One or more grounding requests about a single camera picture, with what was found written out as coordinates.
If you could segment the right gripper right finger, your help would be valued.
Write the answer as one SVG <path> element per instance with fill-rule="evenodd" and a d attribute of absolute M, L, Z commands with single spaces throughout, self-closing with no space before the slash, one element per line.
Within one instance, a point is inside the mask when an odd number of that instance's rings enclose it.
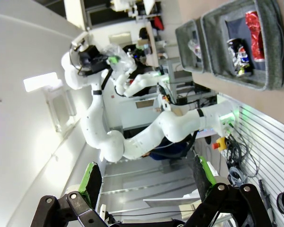
<path fill-rule="evenodd" d="M 230 214 L 238 227 L 271 227 L 272 223 L 260 194 L 253 184 L 233 187 L 217 182 L 203 156 L 195 155 L 193 177 L 201 203 L 184 224 L 209 227 L 221 213 Z"/>

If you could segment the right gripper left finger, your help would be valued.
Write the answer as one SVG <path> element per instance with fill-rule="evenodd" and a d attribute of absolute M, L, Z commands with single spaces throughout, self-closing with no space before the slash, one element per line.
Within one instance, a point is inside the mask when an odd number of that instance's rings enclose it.
<path fill-rule="evenodd" d="M 103 219 L 95 211 L 102 176 L 96 162 L 89 163 L 78 190 L 61 198 L 43 196 L 35 211 L 32 227 L 66 227 L 78 221 L 82 227 L 105 227 Z"/>

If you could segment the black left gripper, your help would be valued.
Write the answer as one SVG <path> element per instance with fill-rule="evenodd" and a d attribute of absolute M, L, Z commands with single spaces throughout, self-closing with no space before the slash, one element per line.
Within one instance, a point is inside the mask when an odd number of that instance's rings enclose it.
<path fill-rule="evenodd" d="M 80 52 L 80 72 L 84 75 L 93 75 L 109 68 L 107 64 L 115 66 L 119 63 L 120 57 L 116 55 L 106 56 L 99 52 L 96 46 L 89 46 Z"/>

